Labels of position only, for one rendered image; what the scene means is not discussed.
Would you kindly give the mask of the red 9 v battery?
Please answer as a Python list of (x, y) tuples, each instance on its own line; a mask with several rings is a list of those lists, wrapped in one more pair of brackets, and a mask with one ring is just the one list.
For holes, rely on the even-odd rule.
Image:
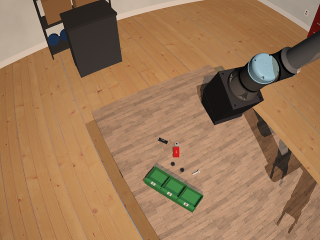
[(173, 157), (174, 158), (179, 158), (180, 156), (180, 149), (179, 147), (173, 147)]

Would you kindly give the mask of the green three-compartment bin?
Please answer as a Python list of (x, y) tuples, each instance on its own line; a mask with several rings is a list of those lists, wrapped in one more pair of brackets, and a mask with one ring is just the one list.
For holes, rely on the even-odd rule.
[(144, 179), (144, 183), (192, 213), (204, 197), (156, 166)]

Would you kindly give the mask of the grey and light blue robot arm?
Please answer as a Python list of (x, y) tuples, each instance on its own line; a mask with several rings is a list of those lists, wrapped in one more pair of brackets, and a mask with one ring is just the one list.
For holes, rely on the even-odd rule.
[(258, 53), (227, 79), (231, 95), (240, 102), (250, 102), (263, 87), (298, 74), (302, 67), (320, 59), (320, 30), (293, 47), (268, 54)]

